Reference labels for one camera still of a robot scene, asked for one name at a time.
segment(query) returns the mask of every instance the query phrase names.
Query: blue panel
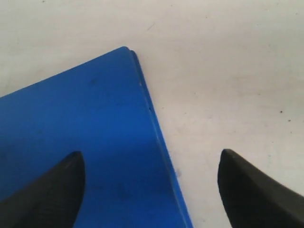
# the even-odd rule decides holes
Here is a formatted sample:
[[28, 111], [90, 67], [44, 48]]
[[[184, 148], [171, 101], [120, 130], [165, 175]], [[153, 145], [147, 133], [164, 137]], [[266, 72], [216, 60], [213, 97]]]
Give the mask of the blue panel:
[[191, 228], [136, 55], [120, 48], [0, 98], [0, 200], [72, 151], [75, 228]]

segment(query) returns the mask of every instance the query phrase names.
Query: black rubber tip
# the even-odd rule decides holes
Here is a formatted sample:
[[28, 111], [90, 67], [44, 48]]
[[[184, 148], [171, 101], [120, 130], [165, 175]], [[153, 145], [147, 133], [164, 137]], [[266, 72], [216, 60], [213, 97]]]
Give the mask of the black rubber tip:
[[304, 228], [304, 198], [224, 150], [218, 188], [233, 228]]
[[0, 228], [72, 228], [85, 190], [85, 164], [73, 152], [0, 202]]

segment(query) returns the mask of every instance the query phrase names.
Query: white table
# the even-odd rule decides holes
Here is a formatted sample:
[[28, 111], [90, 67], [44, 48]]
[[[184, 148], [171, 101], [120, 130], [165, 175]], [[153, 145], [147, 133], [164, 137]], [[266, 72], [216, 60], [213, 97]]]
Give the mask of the white table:
[[304, 195], [303, 22], [302, 0], [2, 0], [0, 95], [128, 46], [193, 224], [228, 228], [223, 148]]

